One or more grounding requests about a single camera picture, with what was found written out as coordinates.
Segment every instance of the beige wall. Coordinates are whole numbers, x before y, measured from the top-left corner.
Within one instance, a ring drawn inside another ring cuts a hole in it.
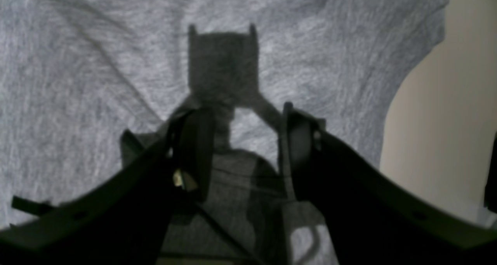
[[[446,38],[402,84],[380,170],[420,198],[489,225],[482,208],[497,131],[497,0],[450,0]]]

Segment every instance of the gray fabric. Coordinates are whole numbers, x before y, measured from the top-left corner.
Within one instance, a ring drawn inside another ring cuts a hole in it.
[[[163,132],[175,110],[210,106],[204,208],[268,263],[335,262],[278,167],[283,104],[378,167],[390,102],[442,41],[447,2],[0,0],[0,227],[32,219],[13,195],[58,205],[114,175],[132,158],[126,128]],[[198,215],[174,217],[163,251],[239,256]]]

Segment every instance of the gray t-shirt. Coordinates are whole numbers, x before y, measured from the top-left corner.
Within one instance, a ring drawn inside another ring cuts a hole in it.
[[[205,210],[267,263],[332,263],[322,216],[278,167],[283,104],[378,167],[389,105],[443,40],[447,3],[0,0],[0,228],[33,219],[13,195],[58,205],[112,177],[133,157],[125,129],[153,141],[175,110],[209,106]],[[175,216],[163,251],[240,256],[199,215]]]

